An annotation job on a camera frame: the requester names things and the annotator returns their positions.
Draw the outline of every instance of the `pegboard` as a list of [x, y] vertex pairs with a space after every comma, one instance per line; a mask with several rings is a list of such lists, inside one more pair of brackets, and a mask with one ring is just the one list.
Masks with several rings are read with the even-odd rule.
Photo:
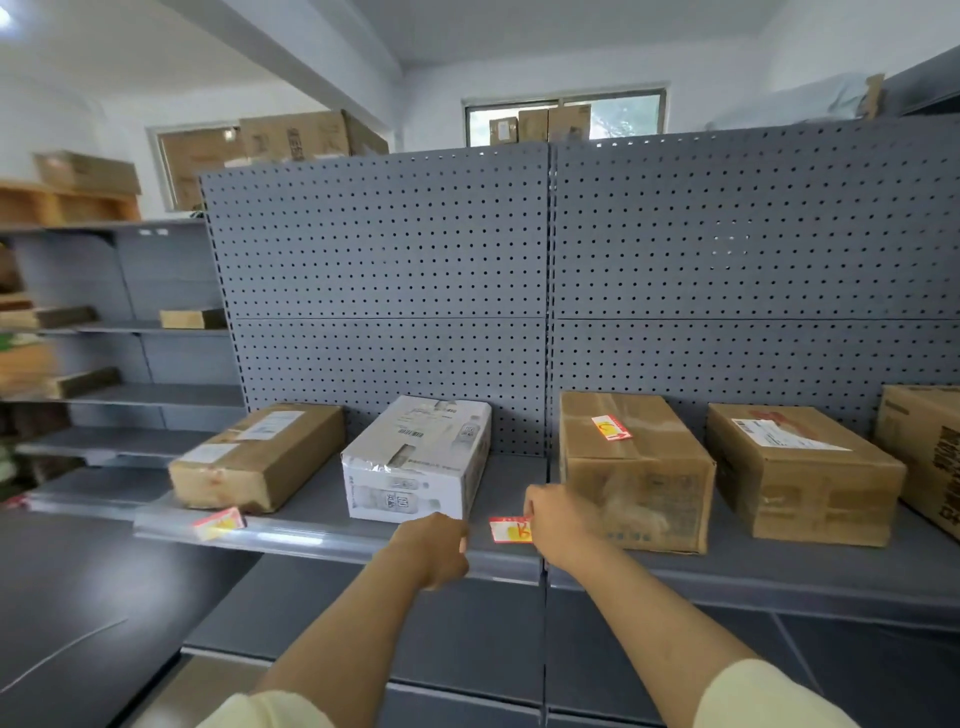
[[861, 435], [883, 384], [960, 381], [960, 323], [558, 320], [556, 391], [658, 394], [703, 434], [708, 402], [817, 407]]
[[956, 319], [952, 117], [558, 147], [560, 318]]
[[203, 176], [232, 320], [546, 313], [547, 145]]
[[342, 404], [355, 437], [399, 395], [483, 400], [496, 451], [543, 453], [542, 318], [241, 319], [233, 339], [251, 409]]

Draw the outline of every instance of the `small cardboard box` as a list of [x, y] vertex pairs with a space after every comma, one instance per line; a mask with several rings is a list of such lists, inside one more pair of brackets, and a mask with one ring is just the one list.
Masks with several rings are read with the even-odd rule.
[[34, 164], [40, 179], [51, 187], [76, 192], [140, 194], [136, 167], [128, 161], [59, 151], [34, 154]]
[[389, 153], [387, 142], [345, 111], [240, 120], [240, 138], [255, 162], [310, 161]]
[[520, 141], [546, 141], [548, 109], [521, 111], [517, 115], [517, 137]]
[[716, 466], [663, 397], [561, 393], [560, 455], [562, 480], [600, 506], [615, 543], [707, 552]]
[[162, 328], [226, 328], [223, 308], [201, 308], [196, 311], [160, 311]]
[[44, 391], [50, 400], [69, 400], [119, 383], [119, 370], [116, 367], [104, 367], [76, 375], [55, 376], [47, 379], [44, 383]]
[[350, 515], [402, 523], [439, 511], [465, 519], [491, 422], [486, 402], [397, 398], [341, 455]]
[[590, 104], [557, 107], [547, 112], [548, 141], [587, 141], [590, 139]]
[[906, 467], [813, 407], [711, 404], [717, 488], [753, 536], [886, 546]]
[[874, 441], [906, 464], [903, 501], [960, 540], [960, 386], [884, 387]]
[[497, 144], [516, 144], [515, 116], [508, 116], [504, 119], [491, 119], [490, 143], [492, 146], [496, 146]]
[[0, 311], [0, 328], [23, 328], [25, 330], [58, 328], [96, 320], [97, 315], [87, 305]]
[[177, 498], [191, 508], [272, 513], [345, 437], [342, 407], [274, 404], [174, 460], [168, 471]]

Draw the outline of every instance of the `hand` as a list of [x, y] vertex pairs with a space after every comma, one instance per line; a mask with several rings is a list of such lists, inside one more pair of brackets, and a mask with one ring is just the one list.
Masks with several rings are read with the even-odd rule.
[[534, 546], [550, 564], [572, 571], [576, 556], [606, 543], [600, 509], [565, 485], [531, 485], [523, 505]]
[[432, 513], [401, 523], [383, 553], [402, 554], [404, 563], [422, 570], [422, 588], [438, 589], [467, 574], [467, 533], [467, 522]]

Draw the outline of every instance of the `box top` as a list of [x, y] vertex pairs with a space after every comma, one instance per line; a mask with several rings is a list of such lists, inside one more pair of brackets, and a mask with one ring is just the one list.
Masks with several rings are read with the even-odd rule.
[[[614, 418], [631, 437], [609, 440], [594, 421], [594, 418], [603, 417]], [[712, 462], [704, 447], [663, 397], [561, 392], [560, 418], [567, 460], [672, 458]]]
[[290, 447], [311, 437], [328, 421], [336, 418], [341, 422], [342, 412], [342, 407], [330, 404], [272, 404], [252, 412], [236, 425], [214, 435], [174, 460], [170, 467], [263, 473], [283, 457]]
[[341, 457], [348, 468], [460, 475], [491, 417], [482, 401], [398, 397]]
[[920, 387], [907, 384], [886, 384], [884, 398], [905, 398], [938, 410], [949, 417], [960, 418], [960, 386]]
[[813, 407], [711, 404], [708, 423], [714, 418], [726, 421], [736, 442], [764, 460], [903, 467], [895, 457]]

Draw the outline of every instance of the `sleeve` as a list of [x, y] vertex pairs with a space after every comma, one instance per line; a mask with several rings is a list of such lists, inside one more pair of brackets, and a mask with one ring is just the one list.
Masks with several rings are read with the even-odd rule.
[[198, 728], [334, 728], [309, 700], [294, 692], [266, 691], [227, 698]]
[[770, 663], [743, 660], [713, 678], [693, 728], [857, 728], [842, 710]]

